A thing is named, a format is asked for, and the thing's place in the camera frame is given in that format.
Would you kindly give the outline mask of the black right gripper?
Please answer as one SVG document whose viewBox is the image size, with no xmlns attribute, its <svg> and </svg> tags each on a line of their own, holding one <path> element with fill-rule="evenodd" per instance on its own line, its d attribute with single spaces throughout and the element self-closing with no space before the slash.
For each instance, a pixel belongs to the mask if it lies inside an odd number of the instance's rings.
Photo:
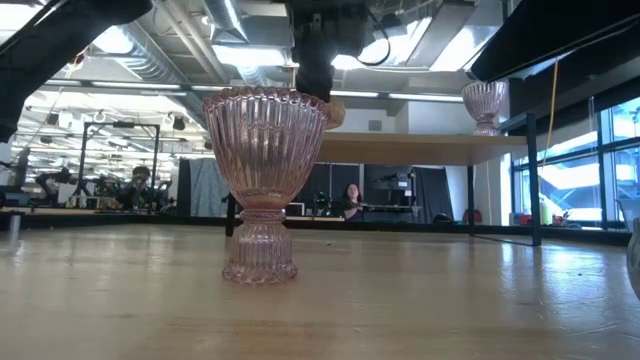
<svg viewBox="0 0 640 360">
<path fill-rule="evenodd" d="M 361 53 L 369 10 L 368 0 L 289 0 L 298 92 L 330 101 L 332 60 Z"/>
</svg>

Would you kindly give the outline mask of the amber ribbed glass candle holder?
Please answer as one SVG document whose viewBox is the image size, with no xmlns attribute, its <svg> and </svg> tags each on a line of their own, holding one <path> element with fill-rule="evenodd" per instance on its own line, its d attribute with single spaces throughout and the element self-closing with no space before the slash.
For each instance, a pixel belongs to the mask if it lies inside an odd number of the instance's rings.
<svg viewBox="0 0 640 360">
<path fill-rule="evenodd" d="M 326 131 L 343 125 L 346 117 L 344 103 L 332 97 L 328 102 L 320 101 L 320 123 Z"/>
</svg>

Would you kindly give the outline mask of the pink ribbed glass candle holder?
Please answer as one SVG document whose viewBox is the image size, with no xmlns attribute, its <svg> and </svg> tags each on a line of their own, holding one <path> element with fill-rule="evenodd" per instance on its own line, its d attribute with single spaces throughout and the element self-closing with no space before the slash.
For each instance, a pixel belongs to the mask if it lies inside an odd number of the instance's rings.
<svg viewBox="0 0 640 360">
<path fill-rule="evenodd" d="M 463 103 L 476 123 L 475 135 L 499 135 L 494 119 L 500 112 L 507 89 L 508 85 L 504 81 L 474 81 L 461 89 Z"/>
<path fill-rule="evenodd" d="M 243 284 L 294 279 L 285 207 L 306 183 L 329 117 L 324 101 L 290 89 L 225 89 L 204 102 L 215 159 L 240 204 L 222 275 Z"/>
</svg>

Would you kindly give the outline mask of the fluorescent ceiling light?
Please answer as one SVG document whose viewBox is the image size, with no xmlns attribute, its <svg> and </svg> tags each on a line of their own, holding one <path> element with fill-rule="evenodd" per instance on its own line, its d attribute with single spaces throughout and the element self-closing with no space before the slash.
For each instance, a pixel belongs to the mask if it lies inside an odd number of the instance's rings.
<svg viewBox="0 0 640 360">
<path fill-rule="evenodd" d="M 417 102 L 445 102 L 462 103 L 463 98 L 456 95 L 442 94 L 409 94 L 409 93 L 389 93 L 388 98 L 392 100 L 405 100 Z"/>
<path fill-rule="evenodd" d="M 112 81 L 91 81 L 94 87 L 101 88 L 122 88 L 122 89 L 143 89 L 143 90 L 180 90 L 179 84 L 162 83 L 137 83 L 137 82 L 112 82 Z"/>
</svg>

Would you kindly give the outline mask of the wooden shelf with black legs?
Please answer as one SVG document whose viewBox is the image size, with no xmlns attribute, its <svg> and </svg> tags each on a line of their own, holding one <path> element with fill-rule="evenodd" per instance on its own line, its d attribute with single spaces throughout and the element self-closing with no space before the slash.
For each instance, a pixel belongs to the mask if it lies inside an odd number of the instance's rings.
<svg viewBox="0 0 640 360">
<path fill-rule="evenodd" d="M 320 120 L 253 123 L 242 116 L 221 132 L 228 143 L 216 150 L 216 159 L 227 160 L 221 171 L 230 186 L 225 231 L 234 234 L 234 207 L 243 207 L 248 222 L 280 224 L 282 209 L 295 197 L 316 161 L 378 165 L 445 165 L 467 168 L 467 205 L 475 209 L 473 167 L 499 155 L 526 147 L 532 201 L 532 244 L 541 244 L 538 195 L 537 120 L 521 114 L 500 125 L 505 131 L 526 126 L 522 136 L 434 135 L 396 133 L 325 133 Z"/>
</svg>

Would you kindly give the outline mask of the person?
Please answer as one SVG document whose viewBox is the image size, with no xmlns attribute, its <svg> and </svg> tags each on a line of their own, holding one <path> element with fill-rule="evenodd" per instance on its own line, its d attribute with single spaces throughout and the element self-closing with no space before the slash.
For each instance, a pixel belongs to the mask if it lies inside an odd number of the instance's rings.
<svg viewBox="0 0 640 360">
<path fill-rule="evenodd" d="M 335 202 L 336 214 L 346 222 L 361 221 L 364 207 L 362 195 L 356 184 L 346 186 L 343 195 Z"/>
<path fill-rule="evenodd" d="M 162 207 L 159 192 L 147 186 L 151 171 L 146 166 L 137 166 L 132 171 L 132 179 L 121 187 L 116 200 L 123 210 L 148 209 L 159 211 Z"/>
</svg>

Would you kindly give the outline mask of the grey blue curtain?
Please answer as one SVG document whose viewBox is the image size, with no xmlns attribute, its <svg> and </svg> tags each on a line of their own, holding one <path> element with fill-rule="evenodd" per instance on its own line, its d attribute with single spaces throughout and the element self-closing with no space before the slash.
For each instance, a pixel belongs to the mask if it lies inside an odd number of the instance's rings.
<svg viewBox="0 0 640 360">
<path fill-rule="evenodd" d="M 222 217 L 226 213 L 229 186 L 213 158 L 189 161 L 191 176 L 190 215 Z"/>
</svg>

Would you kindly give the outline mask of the black curtain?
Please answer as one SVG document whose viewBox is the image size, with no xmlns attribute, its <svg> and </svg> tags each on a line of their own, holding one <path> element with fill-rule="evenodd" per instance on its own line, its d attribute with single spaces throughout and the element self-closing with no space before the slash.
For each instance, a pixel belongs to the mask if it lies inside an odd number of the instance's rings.
<svg viewBox="0 0 640 360">
<path fill-rule="evenodd" d="M 362 220 L 349 222 L 431 224 L 453 219 L 443 168 L 317 163 L 294 201 L 304 205 L 306 216 L 343 219 L 335 202 L 349 184 L 359 187 L 364 207 Z"/>
</svg>

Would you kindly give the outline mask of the large window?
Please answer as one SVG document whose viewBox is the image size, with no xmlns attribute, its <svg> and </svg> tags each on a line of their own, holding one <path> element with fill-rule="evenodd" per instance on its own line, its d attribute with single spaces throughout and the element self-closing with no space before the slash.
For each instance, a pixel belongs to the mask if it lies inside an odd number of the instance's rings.
<svg viewBox="0 0 640 360">
<path fill-rule="evenodd" d="M 591 98 L 538 121 L 537 171 L 545 224 L 626 230 L 640 218 L 640 97 Z"/>
</svg>

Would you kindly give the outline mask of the silver ventilation duct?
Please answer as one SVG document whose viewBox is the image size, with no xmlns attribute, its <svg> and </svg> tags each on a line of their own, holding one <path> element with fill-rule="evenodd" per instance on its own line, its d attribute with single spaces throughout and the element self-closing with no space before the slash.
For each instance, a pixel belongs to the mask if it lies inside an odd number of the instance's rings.
<svg viewBox="0 0 640 360">
<path fill-rule="evenodd" d="M 145 82 L 189 83 L 187 76 L 179 70 L 138 21 L 119 25 L 118 29 L 133 45 L 123 58 L 117 60 L 121 66 Z M 200 94 L 187 91 L 185 96 L 173 96 L 172 99 L 184 107 L 192 119 L 206 127 L 203 97 Z"/>
</svg>

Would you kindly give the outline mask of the black aluminium table frame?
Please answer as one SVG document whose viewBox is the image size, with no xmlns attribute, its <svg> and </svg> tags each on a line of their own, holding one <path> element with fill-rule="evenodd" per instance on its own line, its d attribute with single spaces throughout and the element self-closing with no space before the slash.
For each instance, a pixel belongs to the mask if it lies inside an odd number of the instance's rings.
<svg viewBox="0 0 640 360">
<path fill-rule="evenodd" d="M 223 218 L 168 217 L 134 214 L 27 214 L 24 212 L 0 212 L 0 231 L 9 228 L 13 216 L 21 218 L 23 229 L 45 229 L 66 227 L 88 227 L 125 224 L 153 225 L 189 225 L 223 228 Z M 364 223 L 341 221 L 287 220 L 284 225 L 289 229 L 335 230 L 335 231 L 377 231 L 377 232 L 409 232 L 409 233 L 449 233 L 468 234 L 467 225 L 451 224 L 394 224 Z M 541 236 L 544 239 L 568 240 L 598 245 L 625 246 L 631 239 L 629 232 L 610 232 L 604 230 L 578 230 L 558 227 L 543 227 Z"/>
</svg>

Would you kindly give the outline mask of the black stand frame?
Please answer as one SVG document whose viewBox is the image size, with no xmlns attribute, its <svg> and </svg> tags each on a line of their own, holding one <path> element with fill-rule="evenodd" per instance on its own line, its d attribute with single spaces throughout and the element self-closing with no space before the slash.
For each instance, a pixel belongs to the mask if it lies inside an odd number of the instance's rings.
<svg viewBox="0 0 640 360">
<path fill-rule="evenodd" d="M 153 128 L 155 130 L 155 137 L 153 138 L 154 152 L 153 152 L 153 163 L 152 163 L 151 188 L 152 189 L 155 188 L 161 126 L 158 124 L 143 124 L 143 123 L 126 122 L 126 121 L 111 121 L 111 122 L 102 122 L 102 123 L 99 123 L 97 121 L 91 121 L 91 122 L 85 122 L 83 125 L 82 146 L 81 146 L 81 152 L 80 152 L 78 179 L 77 179 L 76 189 L 73 192 L 73 196 L 79 196 L 84 188 L 83 185 L 84 185 L 84 175 L 85 175 L 85 163 L 86 163 L 86 156 L 87 156 L 87 144 L 89 141 L 89 128 L 92 126 L 98 126 L 100 129 L 102 129 L 103 127 L 127 128 L 127 129 L 132 129 L 136 127 Z"/>
</svg>

